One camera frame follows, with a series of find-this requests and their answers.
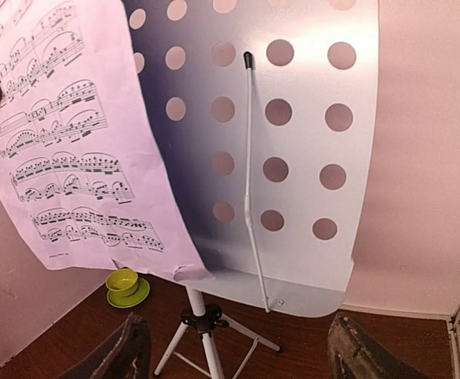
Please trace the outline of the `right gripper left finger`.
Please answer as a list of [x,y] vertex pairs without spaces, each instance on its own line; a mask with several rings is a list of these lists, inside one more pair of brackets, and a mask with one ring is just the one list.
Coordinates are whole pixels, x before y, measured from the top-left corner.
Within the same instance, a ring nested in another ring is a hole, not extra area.
[[151,336],[142,316],[125,321],[87,357],[58,376],[62,379],[149,378]]

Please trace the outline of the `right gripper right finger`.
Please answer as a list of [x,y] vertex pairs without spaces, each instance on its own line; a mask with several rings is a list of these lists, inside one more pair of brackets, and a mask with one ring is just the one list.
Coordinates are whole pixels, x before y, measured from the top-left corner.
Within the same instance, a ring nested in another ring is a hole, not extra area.
[[327,353],[332,378],[426,377],[396,358],[344,313],[337,313],[331,322]]

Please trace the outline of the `lilac sheet music page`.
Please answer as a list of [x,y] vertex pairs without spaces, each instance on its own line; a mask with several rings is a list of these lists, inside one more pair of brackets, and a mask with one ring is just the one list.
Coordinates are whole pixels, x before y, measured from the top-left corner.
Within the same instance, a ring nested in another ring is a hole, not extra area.
[[0,1],[0,200],[50,270],[208,271],[148,121],[120,1]]

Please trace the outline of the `white perforated music stand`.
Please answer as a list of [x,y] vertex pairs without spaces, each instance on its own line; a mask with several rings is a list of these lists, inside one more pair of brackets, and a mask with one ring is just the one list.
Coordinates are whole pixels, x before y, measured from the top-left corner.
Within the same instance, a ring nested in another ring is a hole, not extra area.
[[183,280],[204,374],[223,377],[213,331],[266,338],[211,294],[322,317],[343,302],[376,121],[376,1],[127,1],[151,129],[210,277]]

